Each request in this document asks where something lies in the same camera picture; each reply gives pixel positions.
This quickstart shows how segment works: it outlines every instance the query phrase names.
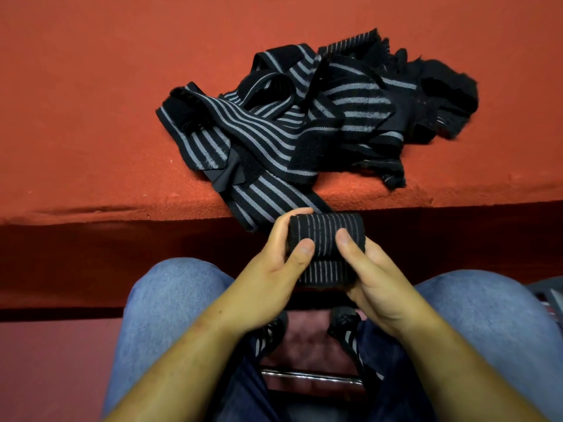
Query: hand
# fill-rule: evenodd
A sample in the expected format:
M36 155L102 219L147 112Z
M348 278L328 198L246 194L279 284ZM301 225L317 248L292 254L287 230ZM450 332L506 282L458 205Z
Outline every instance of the hand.
M313 258L315 243L301 240L285 262L289 218L311 214L313 209L295 209L280 216L268 242L213 306L225 312L231 330L239 335L262 327L283 311L295 283Z
M366 237L365 254L344 228L338 250L358 275L348 297L386 333L400 339L421 318L435 314L383 249Z

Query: thigh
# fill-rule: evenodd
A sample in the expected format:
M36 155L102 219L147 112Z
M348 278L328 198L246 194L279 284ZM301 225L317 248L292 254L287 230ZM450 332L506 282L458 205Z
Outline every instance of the thigh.
M527 288L492 272L458 270L417 290L545 416L563 420L563 336Z
M232 281L211 263L175 258L135 283L123 313L104 415Z

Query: jeans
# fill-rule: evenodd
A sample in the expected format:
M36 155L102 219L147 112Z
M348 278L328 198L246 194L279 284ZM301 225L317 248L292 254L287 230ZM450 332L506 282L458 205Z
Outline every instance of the jeans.
M232 282L214 265L190 258L160 262L137 281L123 314L104 415ZM563 420L563 337L523 285L491 272L458 270L416 288L547 418ZM370 320L360 324L357 340L364 364L384 375L368 420L434 419L401 345ZM211 420L279 420L250 345L241 344L235 354Z

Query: shoe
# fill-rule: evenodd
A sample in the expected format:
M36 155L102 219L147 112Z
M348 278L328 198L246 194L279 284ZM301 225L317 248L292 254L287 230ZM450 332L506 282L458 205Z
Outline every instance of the shoe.
M338 340L340 346L354 362L360 375L365 390L369 395L375 396L379 391L381 378L374 369L364 366L362 357L357 348L357 326L362 321L360 315L351 307L336 307L330 311L330 326L328 335Z
M256 338L255 357L258 361L270 355L282 343L287 323L287 312L282 311L275 320L255 330L253 337Z

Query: orange table top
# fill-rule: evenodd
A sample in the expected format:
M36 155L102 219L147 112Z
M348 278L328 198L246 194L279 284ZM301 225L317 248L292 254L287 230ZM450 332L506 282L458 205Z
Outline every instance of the orange table top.
M254 53L379 28L479 83L455 141L406 146L407 187L322 174L336 210L563 200L561 0L2 0L0 223L230 216L154 110L216 96Z

